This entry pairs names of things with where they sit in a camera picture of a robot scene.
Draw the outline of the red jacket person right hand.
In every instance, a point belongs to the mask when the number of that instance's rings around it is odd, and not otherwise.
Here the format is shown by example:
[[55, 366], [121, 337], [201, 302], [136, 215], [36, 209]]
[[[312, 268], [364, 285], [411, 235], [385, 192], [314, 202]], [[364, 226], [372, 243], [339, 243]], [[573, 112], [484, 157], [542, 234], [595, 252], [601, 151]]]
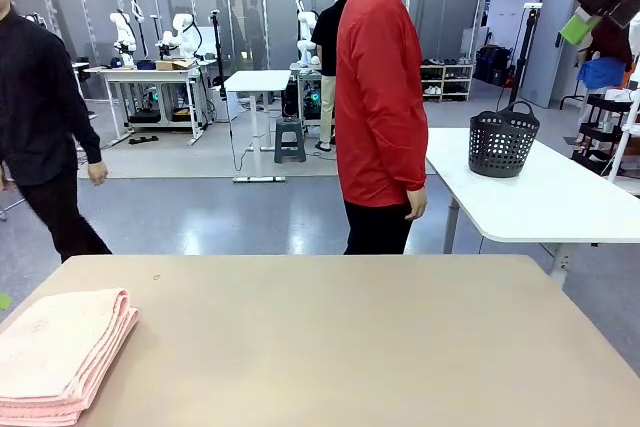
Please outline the red jacket person right hand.
[[405, 216], [407, 221], [414, 221], [421, 218], [427, 208], [428, 198], [425, 187], [421, 187], [418, 190], [407, 190], [407, 199], [410, 204], [410, 211]]

